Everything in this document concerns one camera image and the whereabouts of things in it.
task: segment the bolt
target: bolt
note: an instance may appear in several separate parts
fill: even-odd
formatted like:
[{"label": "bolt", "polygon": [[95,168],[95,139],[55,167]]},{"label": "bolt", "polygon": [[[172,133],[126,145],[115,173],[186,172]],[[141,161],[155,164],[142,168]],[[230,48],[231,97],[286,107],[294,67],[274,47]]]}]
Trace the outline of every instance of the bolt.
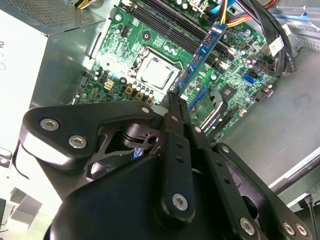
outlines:
[{"label": "bolt", "polygon": [[198,127],[198,126],[194,126],[194,130],[195,130],[197,133],[201,133],[201,128]]},{"label": "bolt", "polygon": [[225,151],[226,153],[229,153],[229,148],[227,148],[226,146],[222,146],[222,150]]},{"label": "bolt", "polygon": [[116,14],[116,15],[114,16],[114,19],[115,19],[117,22],[119,22],[119,21],[121,21],[122,16],[121,16],[120,14]]},{"label": "bolt", "polygon": [[255,235],[255,228],[254,226],[251,224],[251,222],[246,219],[245,217],[240,218],[240,225],[242,227],[242,229],[249,234],[250,236]]},{"label": "bolt", "polygon": [[302,225],[300,225],[299,223],[296,223],[295,225],[296,225],[296,228],[299,230],[299,232],[303,236],[307,236],[308,235],[307,231],[305,230],[305,228]]},{"label": "bolt", "polygon": [[173,205],[180,211],[185,211],[188,209],[187,199],[180,193],[175,193],[172,196]]},{"label": "bolt", "polygon": [[45,118],[45,119],[41,120],[40,126],[45,130],[54,131],[59,128],[59,123],[54,119]]},{"label": "bolt", "polygon": [[87,146],[87,140],[83,136],[73,135],[69,138],[69,144],[75,149],[83,149]]},{"label": "bolt", "polygon": [[287,222],[284,221],[283,226],[284,226],[284,229],[288,232],[288,234],[290,234],[292,236],[294,236],[296,234],[295,230]]},{"label": "bolt", "polygon": [[141,110],[144,111],[146,114],[150,113],[149,109],[146,107],[142,107]]},{"label": "bolt", "polygon": [[171,116],[171,118],[172,118],[173,120],[175,120],[176,122],[179,122],[179,119],[176,118],[175,116]]}]

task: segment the sata port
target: sata port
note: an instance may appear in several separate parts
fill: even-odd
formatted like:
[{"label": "sata port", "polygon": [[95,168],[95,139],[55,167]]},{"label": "sata port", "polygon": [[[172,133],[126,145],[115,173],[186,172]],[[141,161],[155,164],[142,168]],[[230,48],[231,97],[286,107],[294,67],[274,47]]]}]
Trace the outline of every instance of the sata port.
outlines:
[{"label": "sata port", "polygon": [[250,84],[255,83],[255,80],[251,76],[249,76],[248,74],[243,75],[243,79],[246,80]]}]

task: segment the yellow wire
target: yellow wire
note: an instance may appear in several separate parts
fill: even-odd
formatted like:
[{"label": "yellow wire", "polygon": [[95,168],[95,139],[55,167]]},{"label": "yellow wire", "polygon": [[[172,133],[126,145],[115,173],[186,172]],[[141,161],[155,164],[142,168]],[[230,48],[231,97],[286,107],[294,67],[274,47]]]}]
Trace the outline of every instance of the yellow wire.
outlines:
[{"label": "yellow wire", "polygon": [[86,5],[89,2],[89,0],[83,0],[82,3],[78,6],[78,9],[82,8],[84,5]]},{"label": "yellow wire", "polygon": [[243,18],[241,18],[241,19],[239,19],[239,20],[237,20],[237,21],[234,21],[234,22],[229,23],[228,26],[229,26],[229,28],[235,27],[235,26],[237,26],[237,25],[239,25],[239,24],[244,23],[244,22],[247,21],[248,19],[250,19],[249,16],[248,16],[248,17],[243,17]]},{"label": "yellow wire", "polygon": [[[263,6],[267,6],[269,3],[271,3],[272,0],[267,1]],[[242,24],[244,22],[246,22],[247,20],[249,20],[251,17],[250,16],[246,16],[246,17],[242,17],[240,19],[238,19],[237,21],[231,22],[228,24],[229,28],[235,27],[239,24]]]},{"label": "yellow wire", "polygon": [[222,18],[221,22],[224,24],[227,19],[227,6],[228,6],[228,0],[225,0],[224,6],[223,6],[223,13],[222,13]]}]

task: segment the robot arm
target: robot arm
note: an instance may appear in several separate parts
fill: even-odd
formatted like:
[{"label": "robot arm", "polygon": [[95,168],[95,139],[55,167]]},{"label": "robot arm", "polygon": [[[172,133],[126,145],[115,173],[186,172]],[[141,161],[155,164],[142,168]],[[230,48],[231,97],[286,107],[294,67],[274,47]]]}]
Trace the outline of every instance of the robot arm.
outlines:
[{"label": "robot arm", "polygon": [[[59,171],[94,180],[62,203],[47,239],[312,239],[229,146],[208,143],[174,93],[152,108],[120,101],[31,109],[20,140]],[[131,160],[135,149],[144,152]]]}]

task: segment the black ram slot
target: black ram slot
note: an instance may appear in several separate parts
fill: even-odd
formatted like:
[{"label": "black ram slot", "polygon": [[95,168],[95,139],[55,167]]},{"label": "black ram slot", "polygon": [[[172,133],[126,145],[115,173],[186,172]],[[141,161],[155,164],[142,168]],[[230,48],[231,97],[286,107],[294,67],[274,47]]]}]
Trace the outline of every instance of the black ram slot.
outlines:
[{"label": "black ram slot", "polygon": [[229,111],[222,119],[221,122],[219,122],[215,129],[213,129],[210,134],[207,136],[209,143],[212,143],[214,141],[214,138],[218,135],[218,133],[234,118],[235,113],[238,111],[238,107],[235,107],[231,111]]},{"label": "black ram slot", "polygon": [[[140,0],[143,3],[147,4],[151,9],[163,15],[169,21],[177,24],[180,28],[193,35],[195,38],[202,42],[206,37],[208,31],[196,24],[195,22],[188,19],[186,16],[181,14],[179,11],[175,10],[170,5],[166,4],[162,0]],[[232,55],[228,50],[219,42],[214,48],[215,51],[218,51],[223,57],[232,61]]]},{"label": "black ram slot", "polygon": [[[133,17],[148,25],[163,36],[167,37],[169,40],[173,41],[180,47],[186,49],[189,53],[194,54],[197,51],[199,47],[198,43],[190,41],[190,39],[185,35],[171,28],[169,25],[162,22],[160,19],[156,18],[149,12],[146,12],[141,7],[138,6],[134,9],[128,9],[127,7],[126,10],[129,10],[132,13]],[[216,70],[220,69],[219,63],[216,61],[216,56],[212,53],[205,62]]]}]

